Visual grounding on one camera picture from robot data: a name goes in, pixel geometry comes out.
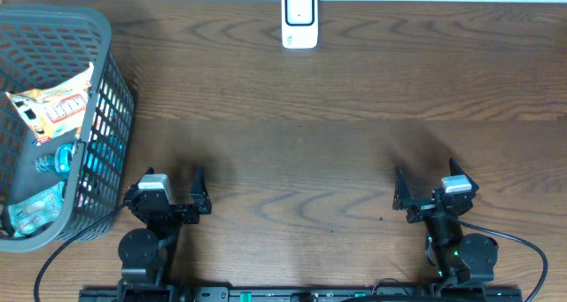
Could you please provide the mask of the white barcode scanner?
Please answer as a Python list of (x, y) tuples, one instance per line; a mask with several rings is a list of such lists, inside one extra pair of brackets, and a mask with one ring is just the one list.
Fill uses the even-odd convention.
[(281, 24), (285, 49), (313, 49), (319, 35), (318, 0), (281, 0)]

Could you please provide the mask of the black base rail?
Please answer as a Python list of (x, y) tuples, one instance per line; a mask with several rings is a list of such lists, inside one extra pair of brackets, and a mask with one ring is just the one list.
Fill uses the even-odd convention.
[(518, 289), (445, 289), (435, 296), (425, 289), (385, 286), (377, 289), (229, 289), (196, 287), (183, 290), (81, 290), (80, 302), (182, 301), (182, 302), (333, 302), (333, 301), (504, 301), (523, 299)]

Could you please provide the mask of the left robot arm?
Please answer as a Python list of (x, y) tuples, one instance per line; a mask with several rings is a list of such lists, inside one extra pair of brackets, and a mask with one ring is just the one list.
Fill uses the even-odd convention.
[(171, 299), (175, 294), (165, 280), (173, 265), (180, 229), (198, 224), (202, 215), (212, 211), (204, 170), (200, 167), (193, 178), (190, 203), (172, 205), (172, 196), (168, 176), (155, 173), (151, 167), (128, 188), (124, 205), (144, 227), (128, 232), (119, 243), (120, 294), (124, 298), (156, 292)]

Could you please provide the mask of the grey plastic basket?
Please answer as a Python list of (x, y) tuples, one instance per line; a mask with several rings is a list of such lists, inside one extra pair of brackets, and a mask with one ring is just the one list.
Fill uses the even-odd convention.
[[(1, 249), (31, 252), (77, 236), (107, 233), (115, 208), (133, 126), (134, 98), (111, 53), (112, 30), (95, 10), (50, 5), (5, 5), (1, 9)], [(47, 143), (20, 118), (6, 93), (50, 89), (94, 64), (82, 126)], [(67, 180), (39, 174), (33, 162), (74, 145)], [(65, 182), (58, 218), (30, 236), (14, 237), (8, 206)]]

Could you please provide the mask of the teal wet wipes pack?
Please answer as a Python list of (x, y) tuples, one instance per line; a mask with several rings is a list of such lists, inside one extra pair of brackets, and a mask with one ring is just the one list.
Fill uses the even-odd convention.
[(62, 211), (66, 183), (58, 182), (32, 197), (8, 206), (14, 237), (30, 236), (54, 222)]

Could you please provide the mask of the teal mouthwash bottle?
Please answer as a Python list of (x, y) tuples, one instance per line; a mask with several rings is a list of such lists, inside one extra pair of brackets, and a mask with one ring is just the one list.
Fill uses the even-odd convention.
[(39, 174), (55, 174), (63, 180), (69, 177), (74, 156), (74, 145), (64, 143), (51, 155), (37, 158), (33, 164)]

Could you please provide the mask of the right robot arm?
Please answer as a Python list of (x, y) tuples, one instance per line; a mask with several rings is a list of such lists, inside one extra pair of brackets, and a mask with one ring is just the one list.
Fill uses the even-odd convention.
[(464, 234), (459, 217), (472, 209), (478, 185), (454, 159), (450, 175), (428, 198), (414, 198), (401, 169), (395, 169), (392, 208), (407, 212), (409, 223), (422, 222), (427, 231), (426, 254), (448, 285), (485, 284), (494, 279), (497, 242), (479, 233)]

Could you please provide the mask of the orange snack bag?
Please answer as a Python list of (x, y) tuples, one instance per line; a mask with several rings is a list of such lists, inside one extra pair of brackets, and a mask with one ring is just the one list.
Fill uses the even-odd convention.
[(16, 112), (35, 136), (34, 145), (47, 143), (80, 128), (89, 102), (94, 64), (50, 89), (6, 93)]

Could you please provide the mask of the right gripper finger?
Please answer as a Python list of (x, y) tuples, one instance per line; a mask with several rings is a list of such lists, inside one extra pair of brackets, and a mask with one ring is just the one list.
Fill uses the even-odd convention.
[(458, 162), (454, 158), (448, 160), (450, 176), (457, 180), (458, 188), (452, 188), (452, 191), (465, 191), (464, 180), (470, 185), (470, 190), (478, 191), (478, 184), (462, 169)]
[(412, 197), (405, 175), (399, 166), (395, 168), (395, 191), (392, 201), (393, 210), (408, 209), (412, 205)]

